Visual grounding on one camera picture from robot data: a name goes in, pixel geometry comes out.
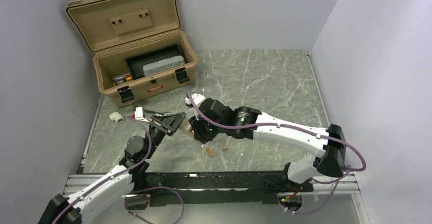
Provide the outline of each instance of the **red logo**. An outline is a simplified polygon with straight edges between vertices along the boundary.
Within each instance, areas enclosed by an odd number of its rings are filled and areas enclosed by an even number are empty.
[[[147,91],[150,93],[150,92],[153,92],[153,91],[155,91],[155,90],[159,90],[159,89],[161,89],[161,88],[163,88],[163,87],[164,87],[164,85],[158,85],[157,87],[150,88],[150,89],[147,90]]]

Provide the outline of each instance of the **robotic arm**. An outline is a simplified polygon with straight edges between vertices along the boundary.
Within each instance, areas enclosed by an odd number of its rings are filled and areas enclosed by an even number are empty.
[[[57,223],[89,223],[132,190],[146,189],[149,163],[145,160],[153,155],[165,135],[172,136],[177,129],[202,144],[224,133],[237,139],[271,139],[307,151],[309,154],[303,159],[285,165],[280,176],[280,184],[285,186],[282,189],[289,189],[286,186],[300,188],[314,176],[343,175],[345,145],[326,139],[344,140],[342,129],[337,125],[330,125],[328,129],[298,125],[246,106],[233,110],[199,94],[188,94],[185,101],[187,106],[196,109],[193,117],[188,120],[184,112],[152,116],[147,136],[131,137],[117,166],[77,193],[66,198],[60,194],[52,198],[39,224],[51,224],[55,219]]]

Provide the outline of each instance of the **gray case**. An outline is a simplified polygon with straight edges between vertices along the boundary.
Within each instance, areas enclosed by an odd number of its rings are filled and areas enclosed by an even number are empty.
[[[145,65],[143,66],[143,72],[144,72],[144,76],[149,76],[152,74],[162,72],[164,70],[175,68],[180,65],[184,65],[183,56],[175,56],[169,59],[165,59],[165,60],[161,60],[158,62]]]

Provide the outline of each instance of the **toolbox latch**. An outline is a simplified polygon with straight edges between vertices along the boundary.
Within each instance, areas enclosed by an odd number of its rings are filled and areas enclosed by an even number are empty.
[[[187,76],[186,68],[176,70],[176,78],[179,84],[190,81],[191,79]]]
[[[122,98],[122,103],[133,100],[133,92],[129,86],[119,88],[117,91],[119,91],[120,97]]]

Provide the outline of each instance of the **gray marble surface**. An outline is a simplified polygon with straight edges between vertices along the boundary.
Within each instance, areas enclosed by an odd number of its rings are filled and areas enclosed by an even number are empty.
[[[193,110],[184,105],[185,91],[218,99],[231,108],[250,106],[277,118],[298,124],[327,127],[324,109],[305,51],[286,50],[202,50],[198,79],[193,85],[138,102],[138,106],[155,111]],[[91,139],[85,173],[106,173],[123,156],[127,140],[133,135],[145,136],[131,121],[116,124],[108,115],[118,111],[124,116],[133,106],[117,108],[103,98]],[[222,151],[219,139],[227,142]],[[165,137],[148,160],[149,172],[191,171],[264,171],[281,170],[285,163],[296,161],[306,152],[271,141],[233,139],[218,135],[208,142],[214,156],[180,130]]]

